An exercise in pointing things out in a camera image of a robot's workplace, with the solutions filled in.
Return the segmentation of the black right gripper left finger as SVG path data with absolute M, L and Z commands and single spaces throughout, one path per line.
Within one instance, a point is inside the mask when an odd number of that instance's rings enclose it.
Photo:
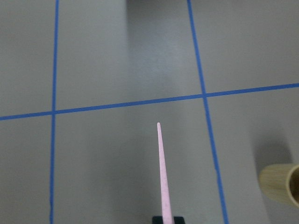
M 163 217 L 162 216 L 153 216 L 152 224 L 163 224 Z

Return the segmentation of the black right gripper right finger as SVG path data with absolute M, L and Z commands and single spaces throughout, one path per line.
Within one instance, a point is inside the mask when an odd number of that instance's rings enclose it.
M 174 216 L 173 220 L 174 224 L 185 224 L 185 220 L 183 217 Z

